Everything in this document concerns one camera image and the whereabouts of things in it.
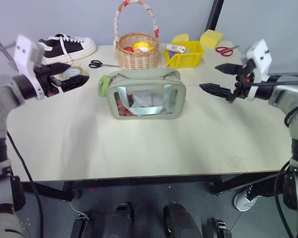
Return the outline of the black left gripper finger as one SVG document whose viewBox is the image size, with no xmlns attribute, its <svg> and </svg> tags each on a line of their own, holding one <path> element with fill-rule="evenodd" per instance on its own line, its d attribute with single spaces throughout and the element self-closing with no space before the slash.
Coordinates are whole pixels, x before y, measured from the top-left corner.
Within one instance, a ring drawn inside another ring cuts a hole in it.
<svg viewBox="0 0 298 238">
<path fill-rule="evenodd" d="M 47 65 L 47 67 L 48 67 L 51 75 L 57 75 L 57 74 L 61 74 L 61 73 L 65 72 L 71 66 L 66 63 L 57 62 L 54 64 L 49 64 L 49 65 Z"/>
<path fill-rule="evenodd" d="M 89 80 L 89 76 L 86 75 L 76 75 L 70 77 L 61 82 L 61 89 L 63 92 L 68 92 L 70 90 L 79 88 L 83 86 Z"/>
</svg>

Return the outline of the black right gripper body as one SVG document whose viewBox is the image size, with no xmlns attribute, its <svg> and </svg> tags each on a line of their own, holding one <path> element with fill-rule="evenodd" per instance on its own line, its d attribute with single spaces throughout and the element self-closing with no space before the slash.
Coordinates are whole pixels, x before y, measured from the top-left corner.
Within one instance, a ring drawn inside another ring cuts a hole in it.
<svg viewBox="0 0 298 238">
<path fill-rule="evenodd" d="M 249 76 L 255 69 L 254 60 L 249 59 L 244 66 L 229 63 L 228 68 L 229 74 L 236 75 L 236 83 L 233 93 L 230 93 L 226 100 L 232 103 L 236 98 L 245 99 L 248 96 L 252 83 L 252 79 L 250 79 Z"/>
</svg>

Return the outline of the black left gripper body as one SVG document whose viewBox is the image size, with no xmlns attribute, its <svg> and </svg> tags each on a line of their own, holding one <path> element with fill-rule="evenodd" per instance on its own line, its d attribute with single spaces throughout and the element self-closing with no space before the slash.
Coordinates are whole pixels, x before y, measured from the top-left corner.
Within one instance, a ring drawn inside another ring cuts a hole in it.
<svg viewBox="0 0 298 238">
<path fill-rule="evenodd" d="M 47 65 L 35 66 L 34 73 L 46 97 L 59 94 L 58 87 L 53 85 L 54 75 L 50 74 Z"/>
</svg>

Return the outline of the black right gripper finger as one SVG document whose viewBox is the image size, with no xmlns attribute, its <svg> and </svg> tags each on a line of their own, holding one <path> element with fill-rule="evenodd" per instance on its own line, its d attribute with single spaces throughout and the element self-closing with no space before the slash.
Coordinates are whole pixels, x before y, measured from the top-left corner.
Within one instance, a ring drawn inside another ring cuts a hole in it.
<svg viewBox="0 0 298 238">
<path fill-rule="evenodd" d="M 224 64 L 217 65 L 215 69 L 224 74 L 237 74 L 239 71 L 239 65 L 232 64 L 232 63 L 224 63 Z"/>
<path fill-rule="evenodd" d="M 220 85 L 217 85 L 217 84 L 204 83 L 204 84 L 200 84 L 199 86 L 203 91 L 205 91 L 205 92 L 207 92 L 211 95 L 217 96 L 217 97 L 227 99 L 229 96 L 232 95 L 230 89 L 223 88 L 223 87 L 221 87 Z"/>
</svg>

